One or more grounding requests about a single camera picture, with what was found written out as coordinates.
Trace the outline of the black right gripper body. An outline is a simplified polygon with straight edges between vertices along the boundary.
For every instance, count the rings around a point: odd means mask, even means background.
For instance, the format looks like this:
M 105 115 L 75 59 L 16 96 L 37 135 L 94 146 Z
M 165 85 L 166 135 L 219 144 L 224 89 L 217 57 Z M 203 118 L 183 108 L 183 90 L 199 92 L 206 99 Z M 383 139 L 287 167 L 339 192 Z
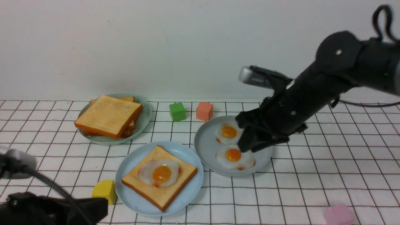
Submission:
M 269 126 L 289 136 L 303 131 L 305 121 L 338 95 L 335 79 L 294 80 L 293 85 L 273 96 L 262 106 L 243 111 L 236 121 L 240 128 L 245 124 Z

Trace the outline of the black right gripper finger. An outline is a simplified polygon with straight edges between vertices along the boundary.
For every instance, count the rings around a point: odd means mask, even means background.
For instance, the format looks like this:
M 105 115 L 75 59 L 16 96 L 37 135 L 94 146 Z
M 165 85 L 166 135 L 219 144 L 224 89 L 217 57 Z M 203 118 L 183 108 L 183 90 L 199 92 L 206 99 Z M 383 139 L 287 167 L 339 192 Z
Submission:
M 269 126 L 260 126 L 247 123 L 244 126 L 238 146 L 242 152 L 258 152 L 265 148 L 286 143 L 289 141 L 288 134 L 281 134 Z

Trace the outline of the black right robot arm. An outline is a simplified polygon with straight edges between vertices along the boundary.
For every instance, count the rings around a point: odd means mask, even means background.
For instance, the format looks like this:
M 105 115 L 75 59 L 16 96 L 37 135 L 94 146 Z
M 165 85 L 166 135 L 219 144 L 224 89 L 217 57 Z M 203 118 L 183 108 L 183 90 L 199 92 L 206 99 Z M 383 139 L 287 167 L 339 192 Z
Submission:
M 367 87 L 399 96 L 399 47 L 374 39 L 358 40 L 348 31 L 336 32 L 319 45 L 315 60 L 295 79 L 258 66 L 241 69 L 243 83 L 274 90 L 253 110 L 236 116 L 243 130 L 241 152 L 257 152 L 287 143 L 303 132 L 305 122 L 352 88 Z

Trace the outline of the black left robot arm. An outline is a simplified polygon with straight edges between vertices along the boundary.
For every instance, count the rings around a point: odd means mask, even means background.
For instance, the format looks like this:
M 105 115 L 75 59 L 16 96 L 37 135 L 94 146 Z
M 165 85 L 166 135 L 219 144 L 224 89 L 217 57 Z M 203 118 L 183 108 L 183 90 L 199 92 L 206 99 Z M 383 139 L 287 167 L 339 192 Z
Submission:
M 1 203 L 1 225 L 87 225 L 64 198 L 36 196 L 31 192 L 8 195 Z

